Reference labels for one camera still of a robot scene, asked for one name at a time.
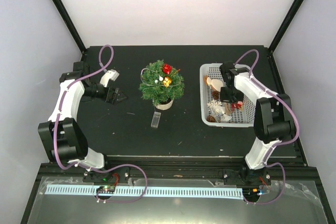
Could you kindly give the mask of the gold bell ornament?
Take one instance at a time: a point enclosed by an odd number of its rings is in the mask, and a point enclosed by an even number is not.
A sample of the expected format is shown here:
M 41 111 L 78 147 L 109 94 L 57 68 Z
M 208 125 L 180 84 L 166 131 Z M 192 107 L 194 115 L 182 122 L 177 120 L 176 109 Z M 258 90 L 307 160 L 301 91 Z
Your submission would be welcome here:
M 169 87 L 172 83 L 172 79 L 170 77 L 164 77 L 162 82 L 165 87 Z

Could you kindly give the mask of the white plastic basket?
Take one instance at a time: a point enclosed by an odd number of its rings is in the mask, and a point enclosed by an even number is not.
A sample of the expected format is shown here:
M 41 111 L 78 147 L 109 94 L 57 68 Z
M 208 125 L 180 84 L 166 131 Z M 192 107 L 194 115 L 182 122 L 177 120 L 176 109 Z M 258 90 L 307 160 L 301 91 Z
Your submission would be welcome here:
M 252 127 L 255 105 L 241 91 L 226 86 L 220 63 L 200 66 L 201 117 L 213 127 Z

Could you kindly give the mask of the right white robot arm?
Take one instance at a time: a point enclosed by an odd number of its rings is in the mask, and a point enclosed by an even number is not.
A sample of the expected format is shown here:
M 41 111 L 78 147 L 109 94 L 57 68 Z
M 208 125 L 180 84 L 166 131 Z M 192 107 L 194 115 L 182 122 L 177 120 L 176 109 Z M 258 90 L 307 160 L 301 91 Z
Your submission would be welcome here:
M 292 136 L 298 137 L 298 121 L 289 96 L 269 90 L 250 69 L 236 67 L 230 61 L 220 65 L 219 69 L 225 82 L 220 100 L 237 104 L 247 97 L 255 106 L 253 129 L 256 138 L 238 171 L 239 179 L 250 184 L 263 175 L 276 147 L 288 144 Z

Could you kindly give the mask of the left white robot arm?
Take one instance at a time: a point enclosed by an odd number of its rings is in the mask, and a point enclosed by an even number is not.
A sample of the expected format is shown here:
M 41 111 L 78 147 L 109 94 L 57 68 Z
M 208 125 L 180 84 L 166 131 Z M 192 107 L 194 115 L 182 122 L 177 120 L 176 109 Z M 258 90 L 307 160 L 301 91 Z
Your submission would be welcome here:
M 94 175 L 102 182 L 108 181 L 113 169 L 108 165 L 107 156 L 88 146 L 87 138 L 77 123 L 77 114 L 82 97 L 101 99 L 115 104 L 126 96 L 119 88 L 109 85 L 119 76 L 116 70 L 103 70 L 98 83 L 89 78 L 81 80 L 90 73 L 89 65 L 83 61 L 73 64 L 73 71 L 63 73 L 59 79 L 60 94 L 56 106 L 47 120 L 38 126 L 38 134 L 51 162 L 59 160 L 62 164 L 81 165 L 94 169 Z

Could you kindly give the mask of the red star ornament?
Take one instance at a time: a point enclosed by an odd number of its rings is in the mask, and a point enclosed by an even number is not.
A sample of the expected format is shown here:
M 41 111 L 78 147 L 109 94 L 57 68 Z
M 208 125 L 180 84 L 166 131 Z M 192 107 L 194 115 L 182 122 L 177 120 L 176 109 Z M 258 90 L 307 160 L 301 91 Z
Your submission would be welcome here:
M 236 109 L 238 109 L 238 110 L 243 110 L 243 103 L 242 102 L 237 102 L 237 103 L 232 103 L 231 104 L 231 110 L 232 111 L 235 111 Z

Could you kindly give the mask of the small green christmas tree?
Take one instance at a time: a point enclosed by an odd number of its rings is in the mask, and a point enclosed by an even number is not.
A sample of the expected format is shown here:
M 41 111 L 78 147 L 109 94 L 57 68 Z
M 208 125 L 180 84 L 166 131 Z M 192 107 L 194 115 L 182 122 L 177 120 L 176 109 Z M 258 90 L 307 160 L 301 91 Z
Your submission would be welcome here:
M 180 74 L 180 70 L 172 66 L 172 72 L 165 74 L 162 71 L 164 64 L 163 60 L 158 60 L 142 69 L 139 86 L 139 90 L 142 92 L 142 99 L 150 100 L 153 106 L 161 111 L 170 109 L 173 102 L 184 95 L 185 89 L 184 78 Z M 164 77 L 172 79 L 169 87 L 163 85 Z

